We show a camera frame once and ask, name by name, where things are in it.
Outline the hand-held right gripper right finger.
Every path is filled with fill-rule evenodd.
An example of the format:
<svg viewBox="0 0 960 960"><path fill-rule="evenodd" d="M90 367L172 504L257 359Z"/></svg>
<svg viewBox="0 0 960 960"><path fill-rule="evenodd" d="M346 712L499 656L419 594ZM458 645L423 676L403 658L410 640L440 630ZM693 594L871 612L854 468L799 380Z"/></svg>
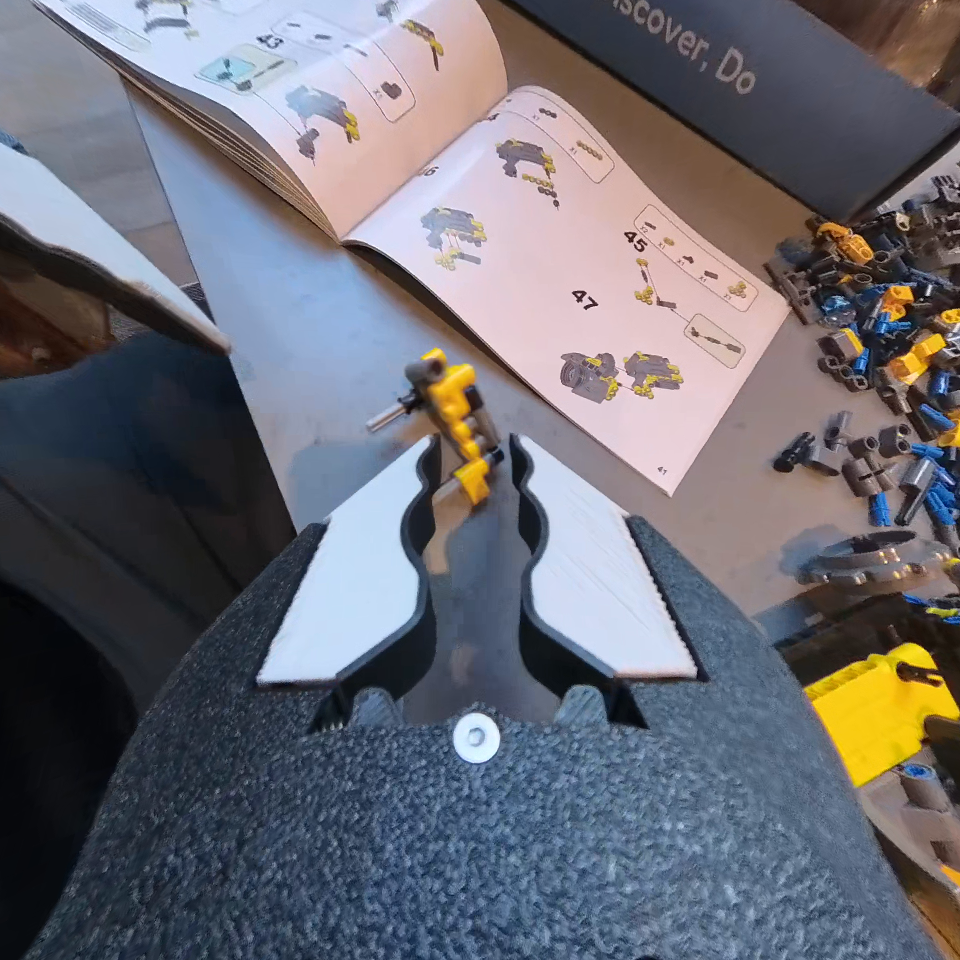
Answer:
<svg viewBox="0 0 960 960"><path fill-rule="evenodd" d="M525 435L510 435L510 468L531 553L519 649L532 677L547 689L697 679L627 510Z"/></svg>

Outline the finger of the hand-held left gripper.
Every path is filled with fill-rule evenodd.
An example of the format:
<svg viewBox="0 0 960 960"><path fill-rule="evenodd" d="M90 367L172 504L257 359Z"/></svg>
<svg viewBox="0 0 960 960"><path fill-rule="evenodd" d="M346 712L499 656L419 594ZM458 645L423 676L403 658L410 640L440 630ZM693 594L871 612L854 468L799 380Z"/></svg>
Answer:
<svg viewBox="0 0 960 960"><path fill-rule="evenodd" d="M42 162L1 148L2 255L47 282L212 354L230 339L186 292Z"/></svg>

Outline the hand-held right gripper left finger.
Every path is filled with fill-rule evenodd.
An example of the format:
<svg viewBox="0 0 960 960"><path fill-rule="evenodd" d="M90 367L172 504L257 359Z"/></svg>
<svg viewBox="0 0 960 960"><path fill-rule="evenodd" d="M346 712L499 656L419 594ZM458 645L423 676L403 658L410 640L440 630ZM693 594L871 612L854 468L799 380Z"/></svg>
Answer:
<svg viewBox="0 0 960 960"><path fill-rule="evenodd" d="M441 460L438 438L420 439L320 524L258 687L407 692L426 675L436 629L423 554Z"/></svg>

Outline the small yellow brick connector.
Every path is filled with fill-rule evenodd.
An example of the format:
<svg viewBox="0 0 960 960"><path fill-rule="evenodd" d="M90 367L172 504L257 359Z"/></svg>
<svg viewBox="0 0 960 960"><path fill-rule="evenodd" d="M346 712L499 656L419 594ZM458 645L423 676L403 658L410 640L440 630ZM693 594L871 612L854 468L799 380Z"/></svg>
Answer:
<svg viewBox="0 0 960 960"><path fill-rule="evenodd" d="M471 508L477 507L490 495L490 473L491 462L487 457L467 461L440 484L435 498L445 499L456 495Z"/></svg>

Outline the yellow beaded axle assembly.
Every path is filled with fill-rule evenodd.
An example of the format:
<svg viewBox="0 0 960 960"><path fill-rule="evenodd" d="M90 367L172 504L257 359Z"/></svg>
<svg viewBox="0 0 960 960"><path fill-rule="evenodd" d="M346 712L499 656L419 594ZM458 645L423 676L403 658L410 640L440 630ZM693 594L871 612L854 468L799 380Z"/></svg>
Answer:
<svg viewBox="0 0 960 960"><path fill-rule="evenodd" d="M463 463L481 458L483 447L478 444L474 420L474 410L481 406L481 400L475 388L474 367L470 364L450 365L446 354L438 347L416 360L429 356L441 356L446 360L445 378L423 391L414 390L406 379L409 389L390 407L369 419L366 431L376 433L403 417L422 413L436 426Z"/></svg>

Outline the instruction booklet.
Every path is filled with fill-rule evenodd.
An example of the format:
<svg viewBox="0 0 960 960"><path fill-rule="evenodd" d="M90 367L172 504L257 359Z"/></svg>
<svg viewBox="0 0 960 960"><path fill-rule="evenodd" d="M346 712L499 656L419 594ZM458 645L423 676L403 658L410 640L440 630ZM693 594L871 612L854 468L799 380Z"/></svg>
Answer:
<svg viewBox="0 0 960 960"><path fill-rule="evenodd" d="M477 2L35 2L342 246L377 252L672 495L789 309Z"/></svg>

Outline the grey desk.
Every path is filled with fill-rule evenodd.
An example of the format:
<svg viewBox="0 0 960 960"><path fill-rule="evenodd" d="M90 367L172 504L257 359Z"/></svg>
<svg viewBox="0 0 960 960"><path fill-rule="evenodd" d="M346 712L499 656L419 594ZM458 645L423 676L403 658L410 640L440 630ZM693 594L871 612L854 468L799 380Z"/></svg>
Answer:
<svg viewBox="0 0 960 960"><path fill-rule="evenodd" d="M131 93L289 512L320 519L424 429L368 437L433 345L474 363L502 430L529 433L647 515L773 638L805 614L793 568L862 509L767 461L846 407L790 317L682 489L664 498L526 387L497 351L373 253L336 246L189 128ZM213 956L941 958L883 858L822 726L764 632L641 526L707 679L642 685L648 728L553 726L517 643L529 551L507 475L474 516L438 503L428 553L438 659L422 726L305 731L302 693L240 694L246 751L225 800L188 816L227 841L200 903Z"/></svg>

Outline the person's grey trouser leg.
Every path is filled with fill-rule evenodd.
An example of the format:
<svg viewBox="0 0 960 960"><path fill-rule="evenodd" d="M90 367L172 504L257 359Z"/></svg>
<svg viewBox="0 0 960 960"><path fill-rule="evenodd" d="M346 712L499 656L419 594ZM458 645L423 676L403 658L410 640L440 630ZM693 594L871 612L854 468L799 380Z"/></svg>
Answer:
<svg viewBox="0 0 960 960"><path fill-rule="evenodd" d="M1 456L2 585L138 711L296 535L231 362L156 333L2 381Z"/></svg>

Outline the yellow black brick vehicle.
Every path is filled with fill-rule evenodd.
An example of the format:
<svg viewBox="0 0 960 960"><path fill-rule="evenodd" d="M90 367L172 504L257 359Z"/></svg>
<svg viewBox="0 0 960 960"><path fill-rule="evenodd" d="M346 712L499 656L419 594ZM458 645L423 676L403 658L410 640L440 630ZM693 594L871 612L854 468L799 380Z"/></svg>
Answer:
<svg viewBox="0 0 960 960"><path fill-rule="evenodd" d="M958 902L958 556L915 532L854 536L799 584L849 605L778 644L887 856Z"/></svg>

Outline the pile of small dark connectors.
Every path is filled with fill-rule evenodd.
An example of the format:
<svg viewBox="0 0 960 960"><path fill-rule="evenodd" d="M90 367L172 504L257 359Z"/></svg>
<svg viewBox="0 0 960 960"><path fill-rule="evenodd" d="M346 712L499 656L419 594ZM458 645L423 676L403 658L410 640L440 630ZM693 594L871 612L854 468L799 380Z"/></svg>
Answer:
<svg viewBox="0 0 960 960"><path fill-rule="evenodd" d="M920 512L958 555L959 181L930 174L902 199L854 223L812 216L765 269L806 326L820 331L817 366L894 417L858 437L839 411L822 436L794 438L772 462L842 476L870 526L908 527Z"/></svg>

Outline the dark cardboard box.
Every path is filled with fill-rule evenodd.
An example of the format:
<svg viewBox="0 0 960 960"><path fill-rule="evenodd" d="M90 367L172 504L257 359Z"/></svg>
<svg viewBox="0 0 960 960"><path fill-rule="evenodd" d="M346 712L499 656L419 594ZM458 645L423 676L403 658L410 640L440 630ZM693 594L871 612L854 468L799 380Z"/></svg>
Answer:
<svg viewBox="0 0 960 960"><path fill-rule="evenodd" d="M958 112L794 2L511 6L810 210L880 203L958 139Z"/></svg>

